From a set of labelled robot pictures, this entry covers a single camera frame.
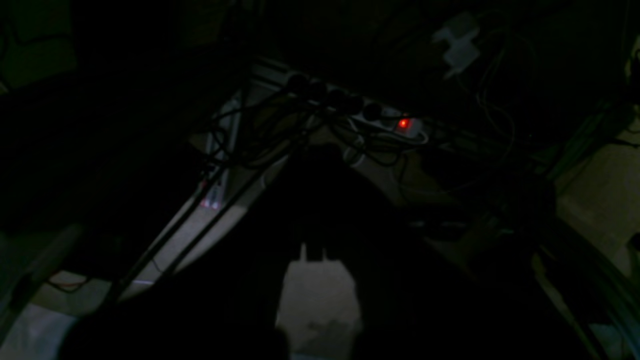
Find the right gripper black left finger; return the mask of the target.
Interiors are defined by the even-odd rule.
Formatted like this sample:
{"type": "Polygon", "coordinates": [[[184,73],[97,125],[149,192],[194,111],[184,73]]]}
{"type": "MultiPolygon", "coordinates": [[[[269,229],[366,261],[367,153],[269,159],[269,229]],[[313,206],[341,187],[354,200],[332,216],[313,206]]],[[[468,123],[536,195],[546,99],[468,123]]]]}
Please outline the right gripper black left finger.
{"type": "Polygon", "coordinates": [[[294,204],[304,187],[301,150],[247,213],[200,258],[148,291],[82,317],[61,360],[288,360],[276,326],[283,282],[300,259],[294,204]]]}

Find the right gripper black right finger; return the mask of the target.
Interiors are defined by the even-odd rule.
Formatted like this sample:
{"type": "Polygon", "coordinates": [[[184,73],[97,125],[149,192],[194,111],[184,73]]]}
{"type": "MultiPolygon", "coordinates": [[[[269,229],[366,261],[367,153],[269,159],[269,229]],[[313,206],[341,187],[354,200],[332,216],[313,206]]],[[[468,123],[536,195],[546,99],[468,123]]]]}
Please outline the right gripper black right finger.
{"type": "Polygon", "coordinates": [[[484,285],[410,230],[339,150],[320,151],[327,255],[352,276],[361,331],[352,360],[589,360],[530,275],[484,285]]]}

